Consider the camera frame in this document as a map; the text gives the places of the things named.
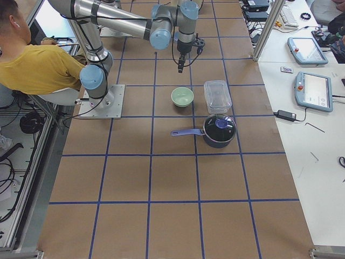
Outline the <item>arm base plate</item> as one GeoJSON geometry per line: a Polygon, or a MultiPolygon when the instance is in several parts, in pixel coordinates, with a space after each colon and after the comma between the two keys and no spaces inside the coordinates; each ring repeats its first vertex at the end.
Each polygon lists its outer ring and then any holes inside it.
{"type": "Polygon", "coordinates": [[[100,100],[89,99],[80,104],[78,117],[81,119],[120,119],[122,115],[125,85],[109,85],[108,93],[100,100]]]}

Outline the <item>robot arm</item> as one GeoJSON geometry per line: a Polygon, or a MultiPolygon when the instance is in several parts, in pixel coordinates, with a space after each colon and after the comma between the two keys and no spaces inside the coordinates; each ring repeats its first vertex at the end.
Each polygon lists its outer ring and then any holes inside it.
{"type": "Polygon", "coordinates": [[[177,64],[181,73],[193,47],[197,54],[205,45],[195,32],[199,6],[194,1],[178,1],[176,5],[156,4],[145,18],[121,9],[119,1],[50,1],[49,4],[67,19],[86,56],[88,64],[80,72],[87,101],[79,115],[84,118],[120,118],[125,93],[124,85],[111,85],[108,75],[113,56],[105,49],[100,28],[109,28],[135,38],[147,40],[156,50],[177,43],[177,64]]]}

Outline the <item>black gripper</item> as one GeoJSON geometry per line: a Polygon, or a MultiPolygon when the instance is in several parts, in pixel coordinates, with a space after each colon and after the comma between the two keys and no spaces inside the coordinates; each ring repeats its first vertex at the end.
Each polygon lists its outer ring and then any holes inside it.
{"type": "Polygon", "coordinates": [[[185,66],[186,54],[191,52],[193,47],[196,47],[197,55],[203,52],[203,47],[205,46],[205,40],[199,38],[197,33],[184,34],[181,32],[176,33],[177,39],[177,50],[180,52],[178,58],[178,73],[182,73],[185,66]]]}

